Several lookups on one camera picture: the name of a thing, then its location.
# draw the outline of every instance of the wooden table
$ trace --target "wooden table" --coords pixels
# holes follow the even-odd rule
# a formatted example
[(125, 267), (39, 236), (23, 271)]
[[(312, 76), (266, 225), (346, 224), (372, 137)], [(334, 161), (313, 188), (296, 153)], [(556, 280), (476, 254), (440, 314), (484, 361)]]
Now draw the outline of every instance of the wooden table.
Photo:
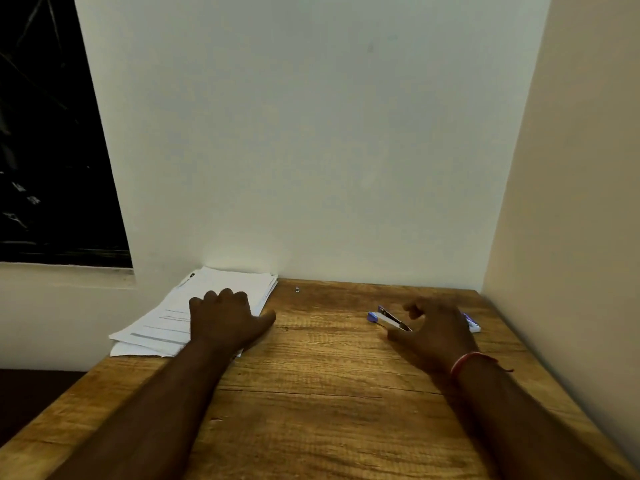
[[(280, 281), (267, 304), (278, 312), (274, 328), (220, 381), (186, 478), (497, 477), (457, 391), (405, 361), (366, 320), (378, 304), (404, 317), (403, 302), (436, 291), (480, 323), (483, 351), (515, 368), (610, 464), (640, 478), (475, 291), (299, 280)], [(44, 478), (164, 361), (101, 361), (0, 449), (0, 478)]]

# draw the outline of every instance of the wooden tabletop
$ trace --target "wooden tabletop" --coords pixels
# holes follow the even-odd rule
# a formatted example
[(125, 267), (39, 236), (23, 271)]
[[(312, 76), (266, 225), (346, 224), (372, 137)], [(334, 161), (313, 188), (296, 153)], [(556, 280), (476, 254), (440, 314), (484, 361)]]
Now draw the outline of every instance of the wooden tabletop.
[[(366, 320), (379, 304), (405, 317), (402, 303), (436, 292), (480, 324), (481, 350), (614, 468), (640, 478), (475, 291), (284, 279), (267, 303), (278, 313), (273, 329), (220, 381), (186, 478), (496, 478), (455, 388), (408, 363)], [(0, 478), (46, 477), (164, 363), (101, 361), (0, 449)]]

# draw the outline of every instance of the person's right arm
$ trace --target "person's right arm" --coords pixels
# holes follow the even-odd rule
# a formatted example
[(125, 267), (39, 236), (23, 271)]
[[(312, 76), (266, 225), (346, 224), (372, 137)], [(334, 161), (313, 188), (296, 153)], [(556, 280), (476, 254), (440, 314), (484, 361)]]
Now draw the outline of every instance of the person's right arm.
[[(450, 371), (463, 355), (478, 351), (466, 319), (454, 305), (418, 298), (405, 310), (412, 319), (424, 314), (424, 325), (412, 332), (390, 330), (389, 339), (444, 371)], [(506, 479), (622, 479), (498, 364), (471, 356), (456, 380)]]

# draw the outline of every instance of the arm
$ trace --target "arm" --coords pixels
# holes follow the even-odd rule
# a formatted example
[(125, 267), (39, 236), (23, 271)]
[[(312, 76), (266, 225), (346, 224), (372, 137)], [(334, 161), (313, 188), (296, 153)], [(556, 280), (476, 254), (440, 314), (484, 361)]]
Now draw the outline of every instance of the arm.
[[(424, 325), (412, 332), (390, 330), (389, 339), (444, 371), (450, 371), (462, 355), (478, 350), (466, 319), (454, 305), (418, 298), (404, 308), (412, 319), (424, 314)], [(496, 363), (473, 356), (462, 365), (457, 380), (505, 478), (622, 479)]]
[(216, 384), (235, 352), (275, 313), (252, 317), (246, 294), (192, 298), (191, 341), (58, 468), (49, 480), (169, 480), (186, 467)]

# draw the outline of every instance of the person's left arm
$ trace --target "person's left arm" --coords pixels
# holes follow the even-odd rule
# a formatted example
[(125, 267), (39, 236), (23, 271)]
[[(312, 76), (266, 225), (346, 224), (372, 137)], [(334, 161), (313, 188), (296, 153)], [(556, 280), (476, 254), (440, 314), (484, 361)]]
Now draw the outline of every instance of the person's left arm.
[(191, 341), (66, 460), (49, 480), (173, 480), (182, 476), (218, 380), (275, 313), (253, 317), (226, 289), (192, 298)]

